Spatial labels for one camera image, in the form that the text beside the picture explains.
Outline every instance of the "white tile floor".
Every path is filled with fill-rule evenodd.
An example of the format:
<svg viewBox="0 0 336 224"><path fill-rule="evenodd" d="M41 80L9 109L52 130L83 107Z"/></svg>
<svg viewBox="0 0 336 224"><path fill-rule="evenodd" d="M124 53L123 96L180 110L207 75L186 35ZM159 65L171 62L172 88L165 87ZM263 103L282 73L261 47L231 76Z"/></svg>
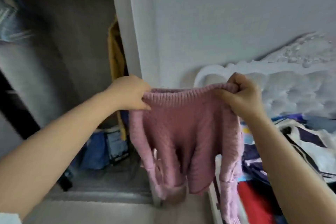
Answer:
<svg viewBox="0 0 336 224"><path fill-rule="evenodd" d="M188 195L177 206L43 201L23 224L212 224L208 195Z"/></svg>

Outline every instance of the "white sleeve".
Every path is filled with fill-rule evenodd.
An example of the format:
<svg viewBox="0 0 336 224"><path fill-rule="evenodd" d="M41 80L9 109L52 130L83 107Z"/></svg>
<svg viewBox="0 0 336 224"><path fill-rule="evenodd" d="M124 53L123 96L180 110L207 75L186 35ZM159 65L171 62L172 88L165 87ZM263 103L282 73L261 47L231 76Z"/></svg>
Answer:
<svg viewBox="0 0 336 224"><path fill-rule="evenodd" d="M16 213L0 213L1 224L22 224L19 215Z"/></svg>

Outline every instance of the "red garment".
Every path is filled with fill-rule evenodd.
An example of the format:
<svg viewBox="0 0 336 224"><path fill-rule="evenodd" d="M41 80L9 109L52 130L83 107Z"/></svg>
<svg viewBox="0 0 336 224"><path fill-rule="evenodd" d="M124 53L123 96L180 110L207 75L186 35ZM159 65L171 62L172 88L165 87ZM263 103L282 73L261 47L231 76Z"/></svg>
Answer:
<svg viewBox="0 0 336 224"><path fill-rule="evenodd" d="M250 224L276 224L268 200L255 192L248 182L239 182L237 191Z"/></svg>
<svg viewBox="0 0 336 224"><path fill-rule="evenodd" d="M186 177L190 193L203 192L215 175L215 157L222 154L221 213L228 224L236 224L235 178L241 174L244 144L237 115L215 96L214 88L237 92L237 86L228 83L145 94L143 100L152 110L130 112L130 137L161 198L181 191Z"/></svg>

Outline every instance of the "person's left arm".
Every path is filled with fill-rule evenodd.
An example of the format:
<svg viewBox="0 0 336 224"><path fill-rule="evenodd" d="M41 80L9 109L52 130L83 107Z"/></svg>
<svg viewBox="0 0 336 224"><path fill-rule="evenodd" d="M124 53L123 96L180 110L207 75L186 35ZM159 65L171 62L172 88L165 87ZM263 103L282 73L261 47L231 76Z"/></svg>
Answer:
<svg viewBox="0 0 336 224"><path fill-rule="evenodd" d="M2 158L0 213L18 213L23 219L104 119L117 110L150 109L141 100L150 89L134 75L119 78L107 90L53 121Z"/></svg>

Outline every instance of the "person's right arm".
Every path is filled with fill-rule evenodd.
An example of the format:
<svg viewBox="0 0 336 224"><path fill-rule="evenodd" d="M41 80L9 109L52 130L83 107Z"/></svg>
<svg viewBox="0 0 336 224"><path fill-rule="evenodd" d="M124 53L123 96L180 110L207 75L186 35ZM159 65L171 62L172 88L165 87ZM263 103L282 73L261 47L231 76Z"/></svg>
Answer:
<svg viewBox="0 0 336 224"><path fill-rule="evenodd" d="M249 127L275 197L289 224L336 223L336 195L290 145L267 117L258 86L242 74L229 82L236 94L217 90Z"/></svg>

